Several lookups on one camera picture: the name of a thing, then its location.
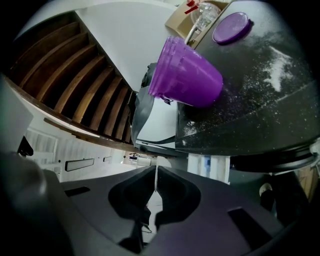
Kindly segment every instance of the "black table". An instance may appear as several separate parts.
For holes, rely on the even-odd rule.
[[[248,15],[251,31],[234,43],[215,43],[214,29],[235,12]],[[176,150],[243,156],[310,144],[320,136],[318,82],[271,5],[231,3],[195,50],[220,71],[223,90],[208,108],[178,104]]]

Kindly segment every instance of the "purple cup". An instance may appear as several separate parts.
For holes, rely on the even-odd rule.
[[[166,40],[148,93],[196,108],[210,106],[219,96],[223,78],[205,58],[180,37]]]

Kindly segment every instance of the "wooden stair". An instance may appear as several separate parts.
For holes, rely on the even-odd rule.
[[[5,75],[32,103],[102,137],[131,143],[135,95],[75,12],[17,38]]]

